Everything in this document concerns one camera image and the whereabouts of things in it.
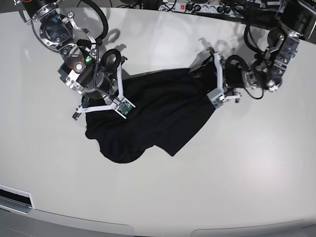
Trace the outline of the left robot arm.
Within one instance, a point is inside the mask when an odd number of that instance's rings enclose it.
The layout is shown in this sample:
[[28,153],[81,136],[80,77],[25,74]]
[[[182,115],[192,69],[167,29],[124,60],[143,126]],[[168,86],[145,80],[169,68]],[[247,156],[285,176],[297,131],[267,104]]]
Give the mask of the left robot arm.
[[247,64],[238,55],[223,59],[219,52],[208,48],[210,58],[216,69],[216,87],[208,93],[208,99],[215,108],[235,100],[239,102],[242,88],[259,88],[263,92],[275,92],[282,85],[282,77],[289,62],[296,56],[300,39],[309,37],[311,21],[316,19],[314,0],[285,0],[279,7],[282,13],[274,13],[277,25],[267,36],[268,46],[261,50],[250,32],[254,20],[266,14],[265,11],[254,14],[254,9],[247,11],[246,27],[243,39],[249,49],[255,53],[255,61]]

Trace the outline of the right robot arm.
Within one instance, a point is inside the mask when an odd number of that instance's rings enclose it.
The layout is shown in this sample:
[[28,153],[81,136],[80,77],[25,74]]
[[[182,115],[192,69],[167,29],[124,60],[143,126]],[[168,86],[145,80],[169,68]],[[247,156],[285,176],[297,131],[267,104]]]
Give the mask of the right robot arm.
[[62,57],[60,80],[81,96],[73,119],[83,113],[109,110],[125,119],[134,108],[123,94],[121,66],[127,58],[117,49],[100,54],[100,46],[108,34],[108,21],[97,4],[91,0],[85,3],[97,13],[103,26],[96,38],[76,24],[74,12],[62,13],[57,0],[14,1],[25,24],[40,23],[38,30],[32,29],[37,40]]

